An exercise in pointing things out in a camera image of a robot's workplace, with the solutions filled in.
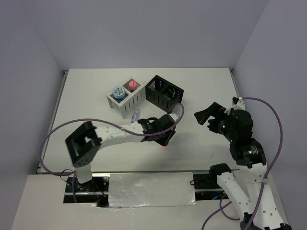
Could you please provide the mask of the clear blue-capped glue tube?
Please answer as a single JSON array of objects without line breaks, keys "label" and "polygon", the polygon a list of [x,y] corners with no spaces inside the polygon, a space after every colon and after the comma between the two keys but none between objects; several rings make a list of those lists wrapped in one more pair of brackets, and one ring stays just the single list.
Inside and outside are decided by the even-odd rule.
[{"label": "clear blue-capped glue tube", "polygon": [[140,118],[140,109],[135,109],[131,118],[131,123],[137,122]]}]

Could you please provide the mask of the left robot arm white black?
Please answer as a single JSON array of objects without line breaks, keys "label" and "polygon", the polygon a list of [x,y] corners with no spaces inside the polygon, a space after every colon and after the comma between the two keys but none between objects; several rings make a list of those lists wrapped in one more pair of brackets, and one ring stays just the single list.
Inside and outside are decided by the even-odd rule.
[{"label": "left robot arm white black", "polygon": [[65,144],[76,171],[77,186],[89,191],[94,185],[91,162],[99,150],[123,143],[154,141],[167,146],[175,134],[175,123],[179,116],[171,113],[160,118],[140,119],[119,128],[114,126],[96,127],[91,121],[81,124],[70,134]]}]

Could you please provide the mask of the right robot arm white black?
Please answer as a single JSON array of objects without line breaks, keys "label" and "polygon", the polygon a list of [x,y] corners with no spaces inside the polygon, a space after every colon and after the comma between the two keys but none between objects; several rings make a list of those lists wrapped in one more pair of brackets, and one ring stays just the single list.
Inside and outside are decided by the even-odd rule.
[{"label": "right robot arm white black", "polygon": [[242,230],[290,230],[280,215],[268,181],[268,164],[262,145],[253,138],[253,120],[243,100],[236,99],[229,109],[218,103],[194,114],[197,122],[208,122],[208,129],[223,135],[230,153],[246,183],[245,193],[226,163],[213,165],[209,184],[221,187],[240,216]]}]

